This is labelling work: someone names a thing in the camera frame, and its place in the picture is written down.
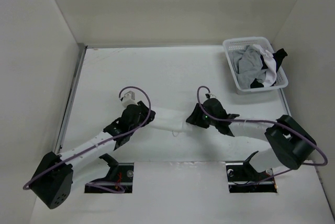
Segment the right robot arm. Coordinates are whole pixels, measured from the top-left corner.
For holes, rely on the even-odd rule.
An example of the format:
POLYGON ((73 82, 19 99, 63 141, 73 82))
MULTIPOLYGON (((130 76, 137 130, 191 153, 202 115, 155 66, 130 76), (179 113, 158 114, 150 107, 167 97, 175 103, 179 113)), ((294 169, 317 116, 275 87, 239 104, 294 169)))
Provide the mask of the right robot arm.
POLYGON ((204 103, 197 103, 186 122, 201 128, 215 127, 221 134, 231 137, 248 137, 268 142, 270 148, 255 151, 245 161, 243 174, 254 180, 267 169, 284 166, 297 170, 314 151, 310 143, 316 144, 307 132, 289 115, 281 116, 277 122, 291 127, 295 135, 274 123, 245 120, 239 114, 229 114, 216 98, 209 98, 204 103))

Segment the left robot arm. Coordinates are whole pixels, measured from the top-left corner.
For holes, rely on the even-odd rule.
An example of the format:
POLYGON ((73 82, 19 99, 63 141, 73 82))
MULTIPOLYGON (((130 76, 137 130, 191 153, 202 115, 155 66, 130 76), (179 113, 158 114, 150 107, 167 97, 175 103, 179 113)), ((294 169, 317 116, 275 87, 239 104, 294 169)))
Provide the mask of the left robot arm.
POLYGON ((69 196, 73 179, 81 169, 127 143, 133 133, 152 122, 155 115, 142 101, 128 105, 120 117, 86 143, 60 154, 52 151, 45 154, 28 189, 49 209, 59 207, 69 196))

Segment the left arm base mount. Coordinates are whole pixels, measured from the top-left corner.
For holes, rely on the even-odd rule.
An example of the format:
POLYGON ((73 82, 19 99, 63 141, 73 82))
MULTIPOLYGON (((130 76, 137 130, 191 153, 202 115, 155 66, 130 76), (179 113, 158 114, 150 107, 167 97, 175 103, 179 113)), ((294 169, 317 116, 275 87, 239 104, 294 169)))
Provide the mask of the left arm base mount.
POLYGON ((86 194, 131 194, 133 190, 134 163, 119 163, 109 154, 100 156, 89 175, 93 179, 84 187, 86 194))

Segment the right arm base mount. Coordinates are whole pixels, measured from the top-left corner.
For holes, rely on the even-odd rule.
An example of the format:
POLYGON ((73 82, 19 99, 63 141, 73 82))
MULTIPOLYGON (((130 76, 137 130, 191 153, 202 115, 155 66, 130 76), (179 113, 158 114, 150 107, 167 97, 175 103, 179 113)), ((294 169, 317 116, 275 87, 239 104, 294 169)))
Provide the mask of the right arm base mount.
POLYGON ((257 152, 252 153, 244 161, 226 163, 229 193, 277 193, 273 178, 259 182, 272 176, 273 171, 257 172, 250 164, 256 154, 257 152))

